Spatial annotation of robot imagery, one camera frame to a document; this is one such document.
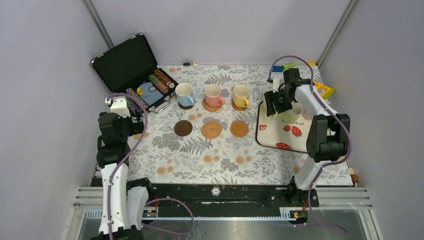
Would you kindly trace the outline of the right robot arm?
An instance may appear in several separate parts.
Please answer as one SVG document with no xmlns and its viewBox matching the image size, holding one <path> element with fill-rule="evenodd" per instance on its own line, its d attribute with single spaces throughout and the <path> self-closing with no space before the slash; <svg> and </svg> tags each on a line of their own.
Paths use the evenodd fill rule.
<svg viewBox="0 0 424 240">
<path fill-rule="evenodd" d="M 323 169 L 336 165 L 340 157 L 351 153 L 350 117 L 335 111 L 320 95 L 312 78 L 302 78 L 298 68 L 283 72 L 283 79 L 269 77 L 272 90 L 264 93 L 266 116 L 286 113 L 299 103 L 311 118 L 306 139 L 308 157 L 286 190 L 286 199 L 293 206 L 309 200 Z"/>
</svg>

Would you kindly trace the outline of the yellow handled mug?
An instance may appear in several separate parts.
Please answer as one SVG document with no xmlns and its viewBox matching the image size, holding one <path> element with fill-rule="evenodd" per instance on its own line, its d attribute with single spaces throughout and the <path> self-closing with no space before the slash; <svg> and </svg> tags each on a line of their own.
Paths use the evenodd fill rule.
<svg viewBox="0 0 424 240">
<path fill-rule="evenodd" d="M 233 89 L 233 103 L 238 108 L 246 109 L 250 106 L 250 88 L 247 85 L 237 85 Z"/>
</svg>

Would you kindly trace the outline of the blue handled white mug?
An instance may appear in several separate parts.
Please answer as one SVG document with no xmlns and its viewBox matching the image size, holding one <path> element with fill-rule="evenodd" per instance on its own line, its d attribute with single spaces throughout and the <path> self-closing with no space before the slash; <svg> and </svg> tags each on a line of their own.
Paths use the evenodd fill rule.
<svg viewBox="0 0 424 240">
<path fill-rule="evenodd" d="M 193 88 L 188 83 L 180 83 L 175 88 L 175 93 L 177 96 L 178 102 L 183 106 L 187 107 L 190 105 L 195 105 L 196 101 L 193 97 Z"/>
</svg>

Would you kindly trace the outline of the pink handled mug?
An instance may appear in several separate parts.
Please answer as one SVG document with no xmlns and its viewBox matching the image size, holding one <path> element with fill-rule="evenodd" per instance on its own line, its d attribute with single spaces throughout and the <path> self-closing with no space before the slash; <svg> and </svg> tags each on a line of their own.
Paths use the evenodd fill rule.
<svg viewBox="0 0 424 240">
<path fill-rule="evenodd" d="M 210 107 L 222 107 L 226 100 L 222 97 L 222 89 L 216 84 L 210 84 L 204 89 L 204 99 Z"/>
</svg>

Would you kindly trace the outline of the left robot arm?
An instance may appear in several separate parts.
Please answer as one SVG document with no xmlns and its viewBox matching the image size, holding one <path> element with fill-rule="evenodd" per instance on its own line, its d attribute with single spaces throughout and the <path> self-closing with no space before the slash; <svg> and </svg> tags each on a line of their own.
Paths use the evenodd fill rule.
<svg viewBox="0 0 424 240">
<path fill-rule="evenodd" d="M 144 135 L 147 111 L 132 117 L 126 93 L 114 93 L 105 99 L 110 108 L 98 118 L 101 135 L 97 139 L 96 161 L 100 167 L 103 189 L 102 215 L 97 240 L 142 240 L 142 218 L 145 206 L 155 200 L 152 182 L 147 178 L 128 180 L 130 136 Z"/>
</svg>

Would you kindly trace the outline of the dark wooden coaster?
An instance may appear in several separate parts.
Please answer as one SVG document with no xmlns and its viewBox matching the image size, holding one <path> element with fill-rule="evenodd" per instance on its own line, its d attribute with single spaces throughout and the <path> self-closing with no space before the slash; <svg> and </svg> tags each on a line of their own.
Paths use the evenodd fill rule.
<svg viewBox="0 0 424 240">
<path fill-rule="evenodd" d="M 180 102 L 177 102 L 177 103 L 178 103 L 178 106 L 183 110 L 189 110 L 195 106 L 195 105 L 183 106 Z"/>
<path fill-rule="evenodd" d="M 180 120 L 174 126 L 174 132 L 180 136 L 185 137 L 189 135 L 193 130 L 193 125 L 188 120 Z"/>
</svg>

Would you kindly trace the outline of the woven rattan coaster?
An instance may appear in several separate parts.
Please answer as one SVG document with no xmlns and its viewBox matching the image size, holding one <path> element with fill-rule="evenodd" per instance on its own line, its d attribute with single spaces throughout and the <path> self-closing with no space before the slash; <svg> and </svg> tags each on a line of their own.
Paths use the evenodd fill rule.
<svg viewBox="0 0 424 240">
<path fill-rule="evenodd" d="M 202 100 L 202 107 L 206 111 L 211 112 L 211 113 L 217 112 L 218 110 L 220 110 L 222 108 L 222 106 L 215 106 L 215 107 L 209 106 L 205 98 Z"/>
<path fill-rule="evenodd" d="M 209 140 L 218 138 L 222 133 L 222 126 L 217 121 L 208 121 L 201 127 L 202 135 Z"/>
</svg>

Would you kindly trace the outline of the light green ceramic mug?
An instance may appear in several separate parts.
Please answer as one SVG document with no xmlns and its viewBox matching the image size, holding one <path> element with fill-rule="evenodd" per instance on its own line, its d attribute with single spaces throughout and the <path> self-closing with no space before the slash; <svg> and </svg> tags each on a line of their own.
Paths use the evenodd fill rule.
<svg viewBox="0 0 424 240">
<path fill-rule="evenodd" d="M 292 108 L 282 113 L 282 121 L 286 124 L 296 122 L 303 112 L 303 106 L 300 103 L 292 102 Z"/>
</svg>

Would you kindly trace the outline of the light wooden coaster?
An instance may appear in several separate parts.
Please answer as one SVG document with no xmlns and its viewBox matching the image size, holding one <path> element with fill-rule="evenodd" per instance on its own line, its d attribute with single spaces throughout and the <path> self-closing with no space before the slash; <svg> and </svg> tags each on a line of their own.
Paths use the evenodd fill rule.
<svg viewBox="0 0 424 240">
<path fill-rule="evenodd" d="M 233 100 L 231 101 L 231 106 L 233 107 L 234 110 L 239 111 L 239 112 L 242 112 L 242 111 L 245 111 L 245 110 L 248 109 L 247 107 L 238 107 L 238 106 L 236 106 L 236 104 L 235 104 L 235 102 Z"/>
<path fill-rule="evenodd" d="M 230 132 L 237 138 L 243 138 L 249 133 L 249 126 L 244 121 L 237 120 L 231 124 Z"/>
</svg>

